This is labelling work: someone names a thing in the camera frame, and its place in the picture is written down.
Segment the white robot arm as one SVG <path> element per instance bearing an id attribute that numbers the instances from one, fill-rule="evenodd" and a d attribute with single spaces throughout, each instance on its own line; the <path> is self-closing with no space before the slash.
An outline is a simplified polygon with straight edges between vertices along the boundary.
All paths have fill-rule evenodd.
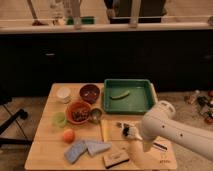
<path id="1" fill-rule="evenodd" d="M 145 148 L 160 136 L 213 161 L 213 132 L 174 121 L 175 113 L 171 103 L 158 101 L 142 117 L 139 132 Z"/>

